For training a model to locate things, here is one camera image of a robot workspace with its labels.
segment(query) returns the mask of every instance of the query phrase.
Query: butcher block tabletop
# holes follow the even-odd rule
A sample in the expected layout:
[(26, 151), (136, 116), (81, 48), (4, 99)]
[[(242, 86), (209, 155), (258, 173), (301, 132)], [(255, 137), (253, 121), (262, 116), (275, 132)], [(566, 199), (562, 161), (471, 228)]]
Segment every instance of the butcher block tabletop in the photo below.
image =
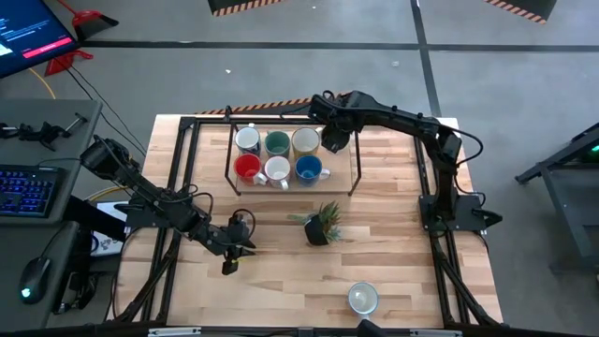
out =
[[(156, 116), (143, 175), (158, 186), (167, 185), (181, 117)], [(452, 118), (440, 121), (457, 126)], [(365, 127), (359, 135), (362, 179), (352, 197), (347, 193), (237, 197), (224, 176), (228, 136), (228, 125), (201, 127), (191, 182), (213, 194), (214, 225), (225, 226), (238, 208), (256, 215), (251, 240), (257, 255), (244, 258), (238, 271), (224, 276), (222, 256), (213, 256), (198, 242), (182, 240), (169, 325), (355, 328), (359, 318), (347, 303), (347, 291), (357, 282), (368, 282), (380, 296), (371, 315), (375, 324), (383, 328), (443, 326), (431, 245), (417, 207), (421, 191), (412, 137), (383, 127)], [(190, 138), (187, 135), (183, 148), (178, 187)], [(356, 170), (356, 149), (350, 144), (352, 170)], [(466, 165), (460, 167), (458, 180), (464, 189), (472, 189)], [(342, 239), (328, 246), (310, 246), (302, 224), (287, 216), (310, 214), (321, 203), (333, 200), (341, 207)], [(198, 197), (195, 203), (208, 210), (206, 198)], [(156, 234), (156, 229), (144, 228), (124, 249), (117, 314), (148, 277)], [(502, 321), (484, 243), (470, 232), (456, 232), (455, 240), (464, 283), (489, 315)], [(153, 316), (163, 282), (164, 276), (154, 296)], [(446, 282), (452, 314), (458, 319), (454, 288), (448, 278)]]

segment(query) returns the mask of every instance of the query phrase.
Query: monitor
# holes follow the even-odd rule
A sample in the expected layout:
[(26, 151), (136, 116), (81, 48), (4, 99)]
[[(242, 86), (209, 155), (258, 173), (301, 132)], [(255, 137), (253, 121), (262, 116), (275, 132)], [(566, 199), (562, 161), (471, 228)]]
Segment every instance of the monitor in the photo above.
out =
[(42, 0), (0, 0), (0, 79), (78, 47)]

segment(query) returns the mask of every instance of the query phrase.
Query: yellow black hazard stripe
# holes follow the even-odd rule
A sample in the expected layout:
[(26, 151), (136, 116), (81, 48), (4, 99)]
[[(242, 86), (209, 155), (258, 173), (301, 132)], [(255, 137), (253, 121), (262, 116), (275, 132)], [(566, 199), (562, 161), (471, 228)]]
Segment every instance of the yellow black hazard stripe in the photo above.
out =
[(254, 0), (254, 1), (245, 1), (243, 4), (238, 4), (238, 5), (234, 5), (234, 6), (229, 6), (229, 7), (223, 7), (223, 8), (219, 8), (216, 10), (212, 11), (212, 15), (213, 16), (225, 16), (228, 14), (234, 14), (237, 12), (241, 12), (244, 10), (248, 10), (248, 9), (252, 9), (252, 8), (258, 8), (258, 7), (264, 7), (267, 5), (272, 5), (272, 4), (276, 4), (276, 3), (280, 3), (283, 2), (284, 0)]
[[(278, 102), (255, 104), (252, 106), (235, 107), (235, 108), (232, 108), (231, 110), (233, 111), (233, 113), (250, 112), (250, 111), (254, 111), (254, 110), (269, 110), (269, 109), (281, 108), (284, 106), (306, 104), (306, 103), (309, 103), (311, 99), (312, 99), (311, 97), (289, 99), (289, 100), (278, 101)], [(225, 114), (225, 109), (206, 110), (206, 111), (202, 111), (202, 112), (196, 112), (196, 114)]]
[(519, 15), (532, 22), (547, 23), (557, 0), (484, 0), (486, 3)]

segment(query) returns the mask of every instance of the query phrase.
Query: gray floor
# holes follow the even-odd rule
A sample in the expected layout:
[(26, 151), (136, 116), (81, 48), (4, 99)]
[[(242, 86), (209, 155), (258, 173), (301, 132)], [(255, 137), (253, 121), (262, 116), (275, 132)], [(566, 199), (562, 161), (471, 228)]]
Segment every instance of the gray floor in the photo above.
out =
[[(97, 37), (103, 39), (416, 42), (409, 0), (288, 0), (218, 19), (204, 0), (71, 3), (122, 21)], [(480, 0), (420, 0), (420, 5), (429, 43), (599, 44), (593, 33), (599, 29), (595, 0), (559, 1), (547, 25)], [(68, 20), (68, 13), (56, 10)], [(87, 51), (95, 59), (77, 62), (78, 69), (144, 143), (157, 113), (220, 109), (325, 89), (359, 89), (402, 109), (430, 110), (418, 51)], [(476, 189), (487, 192), (486, 207), (504, 215), (489, 231), (504, 321), (519, 328), (598, 335), (594, 276), (550, 273), (548, 263), (571, 252), (570, 239), (555, 219), (545, 186), (518, 186), (513, 176), (597, 122), (599, 53), (436, 51), (431, 63), (443, 116), (459, 118), (461, 128), (485, 142), (486, 151), (470, 168)], [(85, 98), (67, 74), (48, 82), (60, 98)], [(47, 92), (22, 72), (0, 81), (0, 96), (47, 97)], [(105, 125), (97, 133), (122, 141)], [(475, 146), (466, 143), (466, 151), (473, 153)], [(82, 173), (75, 194), (85, 197), (108, 186)], [(98, 296), (95, 303), (102, 314), (105, 298)], [(85, 316), (76, 321), (98, 320)]]

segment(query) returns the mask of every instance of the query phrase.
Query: keyboard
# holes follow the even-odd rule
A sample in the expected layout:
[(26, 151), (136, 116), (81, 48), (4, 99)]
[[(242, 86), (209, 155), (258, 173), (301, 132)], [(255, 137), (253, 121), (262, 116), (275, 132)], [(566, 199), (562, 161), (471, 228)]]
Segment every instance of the keyboard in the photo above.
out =
[(62, 168), (0, 165), (0, 216), (48, 217)]

